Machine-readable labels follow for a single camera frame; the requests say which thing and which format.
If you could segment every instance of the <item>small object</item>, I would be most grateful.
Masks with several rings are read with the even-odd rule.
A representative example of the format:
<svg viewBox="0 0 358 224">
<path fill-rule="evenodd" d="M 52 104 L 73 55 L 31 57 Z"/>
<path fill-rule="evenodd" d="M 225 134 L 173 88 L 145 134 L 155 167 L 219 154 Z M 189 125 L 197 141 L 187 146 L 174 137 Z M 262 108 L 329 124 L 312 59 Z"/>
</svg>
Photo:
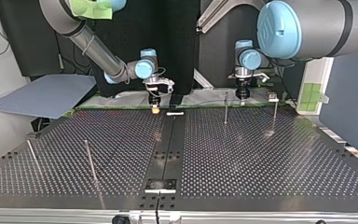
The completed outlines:
<svg viewBox="0 0 358 224">
<path fill-rule="evenodd" d="M 278 94 L 276 92 L 268 92 L 267 98 L 268 98 L 268 101 L 271 103 L 279 102 Z"/>
<path fill-rule="evenodd" d="M 171 110 L 167 112 L 167 116 L 183 116 L 185 112 L 180 110 Z"/>
<path fill-rule="evenodd" d="M 36 154 L 34 154 L 34 148 L 32 147 L 31 140 L 28 139 L 27 143 L 28 143 L 29 149 L 31 150 L 32 157 L 34 158 L 34 160 L 37 160 Z"/>
<path fill-rule="evenodd" d="M 158 107 L 158 105 L 153 105 L 153 107 L 152 107 L 152 113 L 153 114 L 159 114 L 159 107 Z"/>
<path fill-rule="evenodd" d="M 90 151 L 89 141 L 88 141 L 88 140 L 84 140 L 84 145 L 85 145 L 86 150 L 87 150 L 87 155 L 89 156 L 89 166 L 91 167 L 92 175 L 93 175 L 93 177 L 94 177 L 94 180 L 95 180 L 95 181 L 98 181 L 98 179 L 97 179 L 97 174 L 95 173 L 95 169 L 94 169 L 94 162 L 92 161 L 92 157 L 91 157 L 91 151 Z"/>
<path fill-rule="evenodd" d="M 149 182 L 150 184 L 145 188 L 145 193 L 176 193 L 175 179 L 151 179 Z"/>
</svg>

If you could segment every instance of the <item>metal post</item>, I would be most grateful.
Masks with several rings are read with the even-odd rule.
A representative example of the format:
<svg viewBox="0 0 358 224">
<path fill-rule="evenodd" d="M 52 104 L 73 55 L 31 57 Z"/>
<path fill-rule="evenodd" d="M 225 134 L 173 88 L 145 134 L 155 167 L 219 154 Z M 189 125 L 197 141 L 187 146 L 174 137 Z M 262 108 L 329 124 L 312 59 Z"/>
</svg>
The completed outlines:
<svg viewBox="0 0 358 224">
<path fill-rule="evenodd" d="M 36 154 L 34 154 L 34 148 L 33 148 L 32 143 L 31 143 L 31 141 L 29 139 L 27 140 L 27 143 L 28 143 L 29 149 L 31 150 L 31 154 L 32 154 L 33 159 L 37 160 Z"/>
<path fill-rule="evenodd" d="M 87 155 L 89 156 L 89 166 L 91 167 L 92 175 L 94 177 L 94 180 L 98 181 L 97 174 L 95 173 L 95 169 L 94 169 L 94 162 L 92 161 L 92 157 L 91 157 L 91 151 L 90 151 L 88 140 L 84 140 L 84 146 L 86 147 Z"/>
<path fill-rule="evenodd" d="M 278 112 L 278 103 L 279 102 L 275 102 L 275 110 L 274 110 L 274 120 L 277 118 L 277 112 Z"/>
<path fill-rule="evenodd" d="M 226 92 L 225 106 L 226 106 L 225 124 L 227 124 L 227 117 L 228 117 L 228 92 Z"/>
</svg>

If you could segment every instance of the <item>metal bracket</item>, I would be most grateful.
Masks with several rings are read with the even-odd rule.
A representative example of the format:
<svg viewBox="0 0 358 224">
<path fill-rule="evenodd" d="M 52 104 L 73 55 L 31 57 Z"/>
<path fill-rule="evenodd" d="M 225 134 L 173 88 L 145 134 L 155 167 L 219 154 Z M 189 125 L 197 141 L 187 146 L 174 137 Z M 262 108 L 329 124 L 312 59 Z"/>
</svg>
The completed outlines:
<svg viewBox="0 0 358 224">
<path fill-rule="evenodd" d="M 172 212 L 170 215 L 169 224 L 182 224 L 182 217 L 179 212 Z"/>
<path fill-rule="evenodd" d="M 323 104 L 328 104 L 330 101 L 330 98 L 324 94 L 321 95 L 321 100 L 320 102 L 323 103 Z"/>
<path fill-rule="evenodd" d="M 213 85 L 209 82 L 197 69 L 194 69 L 194 79 L 202 86 L 205 90 L 213 90 Z"/>
<path fill-rule="evenodd" d="M 250 5 L 261 10 L 265 0 L 213 0 L 197 23 L 197 32 L 206 34 L 228 12 L 240 5 Z"/>
<path fill-rule="evenodd" d="M 146 87 L 149 85 L 166 85 L 168 87 L 169 94 L 173 93 L 173 86 L 175 85 L 175 83 L 172 80 L 167 79 L 166 77 L 158 77 L 158 78 L 151 77 L 151 78 L 145 80 L 145 84 L 146 84 Z M 148 91 L 157 91 L 158 89 L 153 88 L 153 87 L 152 88 L 147 87 L 147 90 Z"/>
<path fill-rule="evenodd" d="M 145 193 L 176 193 L 175 179 L 149 179 L 145 188 Z"/>
</svg>

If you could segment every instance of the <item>black curtain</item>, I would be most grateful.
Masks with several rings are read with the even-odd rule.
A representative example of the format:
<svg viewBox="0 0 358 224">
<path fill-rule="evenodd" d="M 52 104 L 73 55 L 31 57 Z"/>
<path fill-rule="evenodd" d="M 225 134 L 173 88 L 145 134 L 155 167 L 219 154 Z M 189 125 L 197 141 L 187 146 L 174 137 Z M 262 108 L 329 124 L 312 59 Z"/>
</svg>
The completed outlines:
<svg viewBox="0 0 358 224">
<path fill-rule="evenodd" d="M 200 0 L 128 0 L 112 21 L 97 21 L 96 35 L 125 62 L 139 60 L 141 49 L 156 49 L 159 66 L 167 69 L 164 76 L 175 82 L 174 93 L 186 95 L 193 86 L 199 14 Z M 93 67 L 103 96 L 144 88 L 139 79 L 109 85 L 103 71 Z"/>
</svg>

